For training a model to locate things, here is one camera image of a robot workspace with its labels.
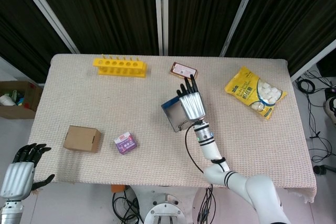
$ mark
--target robotic arm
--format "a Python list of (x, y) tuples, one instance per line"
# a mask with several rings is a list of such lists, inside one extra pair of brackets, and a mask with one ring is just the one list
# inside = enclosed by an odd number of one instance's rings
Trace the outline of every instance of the robotic arm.
[(225, 158), (219, 153), (209, 124), (203, 121), (205, 108), (192, 75), (191, 82), (192, 86), (185, 78), (186, 87), (181, 84), (181, 91), (177, 90), (177, 95), (187, 118), (194, 122), (193, 129), (204, 157), (213, 163), (204, 171), (207, 181), (226, 186), (245, 199), (256, 210), (260, 224), (290, 224), (283, 212), (273, 182), (268, 176), (255, 175), (246, 178), (230, 170)]
[(27, 198), (31, 191), (49, 184), (55, 174), (46, 180), (34, 183), (35, 167), (44, 152), (51, 150), (46, 144), (26, 145), (18, 150), (13, 162), (8, 166), (0, 197), (7, 200), (2, 208), (2, 224), (19, 224), (24, 206), (22, 200)]

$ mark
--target cable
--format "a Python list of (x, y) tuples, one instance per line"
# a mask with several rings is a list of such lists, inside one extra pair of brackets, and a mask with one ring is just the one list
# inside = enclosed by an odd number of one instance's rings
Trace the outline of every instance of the cable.
[[(126, 212), (123, 216), (119, 215), (117, 210), (115, 209), (115, 204), (120, 199), (125, 200), (127, 205), (128, 205), (128, 209), (126, 210)], [(142, 220), (141, 215), (140, 215), (140, 207), (139, 207), (138, 198), (135, 197), (132, 201), (128, 200), (125, 191), (124, 191), (124, 197), (116, 198), (116, 193), (113, 194), (112, 209), (113, 209), (113, 212), (114, 212), (115, 216), (119, 220), (121, 220), (121, 224), (134, 223), (135, 220), (137, 220), (135, 222), (135, 224), (139, 224), (139, 221), (141, 221), (143, 223), (143, 220)]]
[[(312, 72), (309, 72), (308, 74), (304, 74), (304, 76), (306, 76), (307, 78), (310, 78), (310, 79), (318, 79), (320, 80), (323, 84), (327, 85), (328, 87), (332, 88), (332, 83), (326, 79), (326, 78), (323, 78), (323, 77), (317, 77), (315, 76), (314, 74), (312, 74)], [(308, 80), (308, 79), (303, 79), (303, 78), (298, 78), (296, 81), (296, 86), (297, 88), (306, 95), (306, 98), (307, 98), (307, 101), (308, 101), (308, 112), (309, 112), (309, 131), (310, 131), (310, 139), (313, 141), (315, 138), (317, 138), (321, 143), (322, 145), (324, 146), (325, 149), (321, 149), (321, 148), (311, 148), (311, 149), (308, 149), (309, 151), (323, 151), (323, 152), (326, 152), (326, 154), (324, 156), (320, 156), (320, 155), (314, 155), (311, 157), (311, 160), (314, 162), (314, 163), (319, 163), (321, 162), (322, 160), (324, 160), (325, 158), (327, 157), (330, 157), (330, 156), (335, 156), (335, 154), (332, 152), (332, 145), (331, 143), (329, 142), (329, 140), (327, 140), (326, 138), (324, 137), (320, 137), (319, 134), (320, 134), (320, 131), (317, 132), (316, 130), (316, 120), (315, 120), (315, 116), (313, 115), (313, 113), (311, 112), (311, 107), (312, 106), (316, 106), (316, 107), (324, 107), (324, 106), (319, 106), (319, 105), (315, 105), (315, 104), (312, 104), (311, 101), (310, 101), (310, 98), (309, 98), (309, 95), (310, 94), (315, 94), (316, 92), (319, 92), (320, 90), (324, 90), (324, 89), (327, 89), (327, 88), (319, 88), (319, 89), (316, 89), (315, 87), (315, 84)], [(302, 84), (303, 83), (306, 83), (308, 85), (308, 87), (305, 89)]]
[[(184, 143), (185, 143), (185, 148), (188, 152), (188, 155), (189, 155), (191, 161), (194, 163), (194, 165), (197, 167), (197, 169), (201, 173), (204, 173), (203, 170), (196, 164), (193, 157), (191, 156), (191, 154), (189, 152), (189, 149), (188, 149), (188, 144), (187, 144), (187, 136), (188, 136), (188, 132), (189, 132), (190, 128), (197, 125), (197, 124), (201, 124), (201, 123), (202, 123), (201, 121), (197, 121), (197, 122), (195, 122), (195, 123), (193, 123), (192, 125), (189, 126), (189, 128), (185, 132)], [(216, 215), (216, 199), (215, 199), (215, 196), (213, 195), (213, 189), (214, 189), (213, 184), (211, 184), (211, 187), (207, 187), (205, 189), (205, 195), (203, 197), (202, 204), (200, 206), (200, 210), (198, 211), (198, 215), (197, 215), (197, 224), (203, 224), (203, 223), (207, 224), (208, 223), (208, 216), (209, 216), (209, 213), (210, 213), (210, 208), (211, 208), (212, 201), (214, 201), (215, 209), (214, 209), (214, 214), (212, 216), (210, 224), (212, 224), (212, 222), (214, 221), (214, 218), (215, 218), (215, 215)]]

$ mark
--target bag of marshmallows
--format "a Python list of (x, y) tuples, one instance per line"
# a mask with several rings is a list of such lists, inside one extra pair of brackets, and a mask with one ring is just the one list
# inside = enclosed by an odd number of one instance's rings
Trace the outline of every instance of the bag of marshmallows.
[(246, 67), (242, 67), (232, 78), (226, 85), (225, 91), (266, 119), (271, 116), (275, 104), (287, 94), (261, 80)]

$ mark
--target yellow test tube rack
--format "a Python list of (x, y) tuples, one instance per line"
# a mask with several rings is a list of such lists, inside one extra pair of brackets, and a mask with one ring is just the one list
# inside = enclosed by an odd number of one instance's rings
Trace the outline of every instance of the yellow test tube rack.
[(125, 76), (125, 77), (146, 77), (147, 64), (140, 61), (138, 58), (133, 60), (119, 59), (118, 56), (114, 59), (112, 56), (106, 58), (96, 58), (93, 60), (93, 66), (98, 67), (98, 74), (107, 76)]

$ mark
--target table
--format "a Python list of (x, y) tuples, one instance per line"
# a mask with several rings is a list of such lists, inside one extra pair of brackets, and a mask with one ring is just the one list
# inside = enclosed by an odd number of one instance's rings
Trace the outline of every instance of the table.
[[(52, 148), (38, 164), (37, 180), (54, 173), (56, 182), (208, 186), (187, 155), (185, 132), (175, 133), (161, 109), (183, 82), (169, 74), (176, 61), (199, 71), (196, 81), (206, 120), (230, 168), (245, 176), (266, 174), (276, 187), (313, 201), (316, 180), (285, 60), (139, 56), (148, 64), (147, 77), (142, 79), (99, 76), (92, 66), (96, 57), (100, 55), (63, 54), (52, 59), (29, 138), (29, 143)], [(270, 120), (224, 92), (241, 66), (288, 91)], [(102, 133), (98, 153), (63, 148), (70, 125), (98, 129)], [(113, 139), (126, 131), (139, 146), (121, 155)], [(188, 146), (201, 168), (210, 164), (192, 131)]]

